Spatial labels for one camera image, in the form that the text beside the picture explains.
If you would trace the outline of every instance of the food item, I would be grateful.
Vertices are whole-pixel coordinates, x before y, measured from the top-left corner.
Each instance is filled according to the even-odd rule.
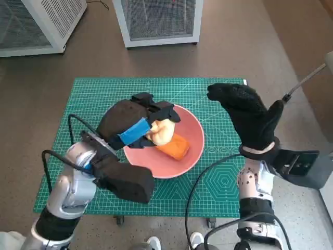
[[[156,146],[156,148],[176,160],[181,160],[189,150],[189,142],[185,138],[174,133],[170,142],[165,145]]]
[[[171,141],[174,130],[175,123],[173,121],[169,119],[156,120],[151,124],[151,129],[146,134],[146,138],[157,146],[164,145]]]

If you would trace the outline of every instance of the white shoe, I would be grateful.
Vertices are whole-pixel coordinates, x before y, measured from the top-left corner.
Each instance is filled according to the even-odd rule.
[[[161,250],[161,242],[160,239],[156,236],[150,237],[147,240],[147,243],[154,249],[154,250]]]
[[[194,232],[191,235],[190,240],[193,249],[196,249],[196,247],[204,241],[203,235],[199,232]]]

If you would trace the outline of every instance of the metal grille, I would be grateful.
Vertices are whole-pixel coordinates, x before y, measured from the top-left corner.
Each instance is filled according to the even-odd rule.
[[[50,45],[21,0],[0,0],[0,49]]]
[[[196,0],[121,0],[131,41],[193,35]]]
[[[42,0],[42,6],[64,38],[82,9],[81,0]]]

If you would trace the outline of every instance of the carrot piece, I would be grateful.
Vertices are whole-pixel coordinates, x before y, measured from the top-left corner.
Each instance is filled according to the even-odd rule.
[[[173,134],[170,142],[156,148],[176,160],[184,158],[189,150],[189,142],[178,134]]]

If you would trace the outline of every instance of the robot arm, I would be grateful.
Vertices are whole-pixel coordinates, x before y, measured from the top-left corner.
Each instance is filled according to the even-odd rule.
[[[277,100],[267,110],[255,90],[238,84],[213,84],[208,87],[207,96],[212,101],[219,101],[228,112],[242,142],[239,151],[246,157],[246,164],[237,178],[240,218],[266,213],[238,224],[237,234],[241,241],[235,249],[290,248],[282,228],[270,216],[274,214],[271,194],[274,176],[295,185],[320,189],[333,170],[332,161],[318,151],[280,148],[274,130],[281,118],[284,101]]]
[[[151,171],[119,162],[115,150],[126,145],[133,148],[155,146],[154,140],[148,140],[145,134],[155,121],[166,119],[180,121],[172,104],[155,103],[152,95],[139,93],[131,100],[120,101],[111,107],[96,133],[82,131],[82,141],[73,144],[65,158],[91,174],[65,164],[46,207],[33,224],[21,249],[68,249],[80,217],[95,196],[96,187],[107,189],[120,199],[148,203],[154,189]]]

